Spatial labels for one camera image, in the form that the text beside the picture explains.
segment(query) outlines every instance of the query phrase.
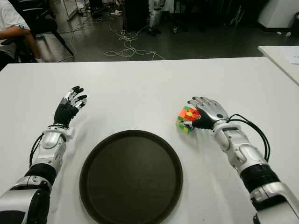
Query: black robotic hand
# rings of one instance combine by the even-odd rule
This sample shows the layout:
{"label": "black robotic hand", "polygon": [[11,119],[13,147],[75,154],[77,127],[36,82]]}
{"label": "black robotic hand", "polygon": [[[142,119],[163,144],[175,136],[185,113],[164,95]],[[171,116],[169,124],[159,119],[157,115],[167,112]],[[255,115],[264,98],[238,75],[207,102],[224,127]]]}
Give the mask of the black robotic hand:
{"label": "black robotic hand", "polygon": [[83,90],[84,89],[80,88],[80,86],[75,86],[67,92],[55,111],[54,124],[61,124],[66,127],[69,126],[70,121],[87,102],[87,95],[75,98],[75,96],[83,92]]}
{"label": "black robotic hand", "polygon": [[228,120],[228,114],[215,100],[206,97],[192,97],[192,100],[189,100],[188,103],[199,111],[200,117],[196,121],[184,121],[185,126],[213,129],[217,121]]}

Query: rubik's cube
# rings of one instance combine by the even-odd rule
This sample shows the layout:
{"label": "rubik's cube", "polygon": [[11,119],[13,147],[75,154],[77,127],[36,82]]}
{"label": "rubik's cube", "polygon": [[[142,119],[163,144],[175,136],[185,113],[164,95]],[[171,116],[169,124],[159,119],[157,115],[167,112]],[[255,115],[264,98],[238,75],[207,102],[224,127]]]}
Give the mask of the rubik's cube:
{"label": "rubik's cube", "polygon": [[189,133],[190,131],[192,131],[193,128],[183,126],[182,124],[180,124],[180,121],[195,121],[198,119],[198,117],[199,112],[197,110],[185,106],[178,115],[176,125],[179,126],[179,128],[182,129],[184,132]]}

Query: white table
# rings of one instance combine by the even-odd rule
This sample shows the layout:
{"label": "white table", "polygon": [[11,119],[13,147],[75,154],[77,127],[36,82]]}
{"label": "white table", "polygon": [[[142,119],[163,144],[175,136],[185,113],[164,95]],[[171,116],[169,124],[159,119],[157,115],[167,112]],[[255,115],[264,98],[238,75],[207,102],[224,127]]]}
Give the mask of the white table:
{"label": "white table", "polygon": [[[28,170],[32,144],[52,123],[66,91],[79,84],[88,94],[86,107],[71,122],[76,136],[53,187],[51,211],[58,207],[49,223],[95,223],[79,198],[83,162],[107,136],[141,129],[169,142],[182,163],[182,195],[165,224],[251,224],[249,193],[211,131],[186,134],[175,126],[195,95],[216,99],[228,114],[255,122],[271,143],[272,168],[299,196],[299,90],[267,58],[10,64],[0,83],[0,194]],[[243,130],[263,150],[258,134]]]}
{"label": "white table", "polygon": [[285,59],[280,46],[259,46],[258,49],[276,64],[291,80],[299,85],[299,65],[289,64]]}

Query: round tray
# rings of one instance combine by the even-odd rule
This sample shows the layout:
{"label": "round tray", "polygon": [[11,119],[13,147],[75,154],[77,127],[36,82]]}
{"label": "round tray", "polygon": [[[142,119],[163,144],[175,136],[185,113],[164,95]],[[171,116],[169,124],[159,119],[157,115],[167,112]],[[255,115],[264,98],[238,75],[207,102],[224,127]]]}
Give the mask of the round tray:
{"label": "round tray", "polygon": [[183,183],[179,158],[159,136],[119,132],[99,143],[80,176],[80,195],[101,224],[157,224],[176,205]]}

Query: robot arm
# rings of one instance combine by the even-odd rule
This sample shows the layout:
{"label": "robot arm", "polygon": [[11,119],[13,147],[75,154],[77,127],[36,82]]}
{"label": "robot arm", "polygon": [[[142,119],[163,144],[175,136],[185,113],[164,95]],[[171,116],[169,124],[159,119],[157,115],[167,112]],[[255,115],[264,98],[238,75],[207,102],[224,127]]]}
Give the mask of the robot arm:
{"label": "robot arm", "polygon": [[257,210],[254,223],[299,223],[298,199],[279,180],[240,126],[228,122],[222,106],[204,97],[193,97],[188,103],[199,110],[200,118],[185,121],[184,125],[213,130],[213,138],[250,193],[250,200]]}
{"label": "robot arm", "polygon": [[[82,91],[76,86],[62,98],[55,112],[54,124],[46,128],[35,142],[37,146],[30,154],[29,171],[0,197],[1,223],[47,223],[51,188],[62,166],[66,142],[74,136],[74,130],[68,126],[86,104],[86,95],[75,98]],[[32,163],[37,148],[38,153]]]}

